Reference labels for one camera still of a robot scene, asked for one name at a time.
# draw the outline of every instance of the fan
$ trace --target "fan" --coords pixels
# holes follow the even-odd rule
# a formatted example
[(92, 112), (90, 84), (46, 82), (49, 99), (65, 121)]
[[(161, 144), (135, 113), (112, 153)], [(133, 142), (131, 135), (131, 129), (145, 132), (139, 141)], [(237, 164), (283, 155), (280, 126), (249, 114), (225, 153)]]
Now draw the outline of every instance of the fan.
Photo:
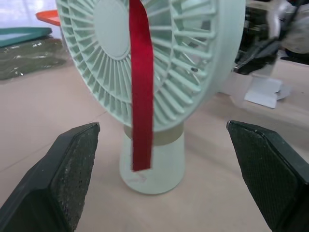
[(183, 178), (183, 122), (219, 90), (234, 67), (245, 0), (141, 1), (153, 45), (154, 113), (152, 168), (140, 172), (132, 171), (131, 154), (130, 1), (57, 0), (57, 8), (82, 78), (101, 105), (124, 124), (121, 177), (138, 192), (159, 194)]

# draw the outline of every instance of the fan grille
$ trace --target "fan grille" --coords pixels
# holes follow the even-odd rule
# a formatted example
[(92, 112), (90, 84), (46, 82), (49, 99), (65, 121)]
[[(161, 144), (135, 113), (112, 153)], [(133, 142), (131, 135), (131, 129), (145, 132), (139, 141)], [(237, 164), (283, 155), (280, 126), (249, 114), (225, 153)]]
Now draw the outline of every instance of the fan grille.
[[(103, 1), (105, 5), (110, 2), (57, 0), (61, 26), (75, 65), (89, 89), (115, 118), (130, 126), (131, 54), (115, 58), (101, 46), (95, 12)], [(113, 1), (128, 10), (129, 0)], [(240, 7), (240, 14), (231, 19), (238, 25), (229, 36), (237, 38), (231, 40), (230, 46), (234, 47), (231, 54), (226, 54), (231, 58), (225, 62), (228, 68), (224, 75), (216, 71), (220, 68), (217, 64), (220, 55), (216, 54), (223, 49), (218, 34), (224, 33), (224, 23), (229, 22), (221, 22), (219, 18), (225, 14), (224, 10), (220, 12), (222, 7), (230, 10), (231, 3), (225, 0), (142, 0), (142, 3), (154, 48), (154, 131), (162, 131), (185, 120), (205, 93), (210, 88), (218, 90), (219, 83), (227, 77), (241, 39), (245, 0), (232, 4)]]

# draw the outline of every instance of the fan base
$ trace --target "fan base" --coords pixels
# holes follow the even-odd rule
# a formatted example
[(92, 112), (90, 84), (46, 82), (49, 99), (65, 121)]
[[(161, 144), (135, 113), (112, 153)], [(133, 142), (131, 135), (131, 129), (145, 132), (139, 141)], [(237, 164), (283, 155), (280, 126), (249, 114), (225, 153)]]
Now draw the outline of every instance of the fan base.
[(123, 148), (120, 157), (120, 175), (133, 190), (144, 194), (162, 194), (175, 188), (182, 180), (185, 171), (183, 125), (165, 132), (154, 134), (152, 168), (133, 172), (131, 170), (131, 138), (123, 135)]

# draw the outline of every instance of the orange lid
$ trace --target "orange lid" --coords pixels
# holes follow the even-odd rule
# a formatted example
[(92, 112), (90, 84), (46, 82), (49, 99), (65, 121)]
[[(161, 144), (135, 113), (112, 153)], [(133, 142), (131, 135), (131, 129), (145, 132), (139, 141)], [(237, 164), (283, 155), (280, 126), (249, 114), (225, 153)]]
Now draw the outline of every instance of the orange lid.
[(60, 20), (58, 17), (57, 10), (52, 11), (42, 11), (35, 14), (38, 20), (53, 24), (60, 27)]

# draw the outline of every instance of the fan center hub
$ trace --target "fan center hub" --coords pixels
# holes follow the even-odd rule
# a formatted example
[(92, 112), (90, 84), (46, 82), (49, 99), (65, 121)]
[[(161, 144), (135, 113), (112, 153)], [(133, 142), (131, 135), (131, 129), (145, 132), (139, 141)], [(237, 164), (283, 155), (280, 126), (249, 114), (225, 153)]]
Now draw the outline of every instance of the fan center hub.
[(105, 53), (116, 60), (130, 52), (128, 10), (120, 0), (99, 0), (94, 10), (95, 33)]

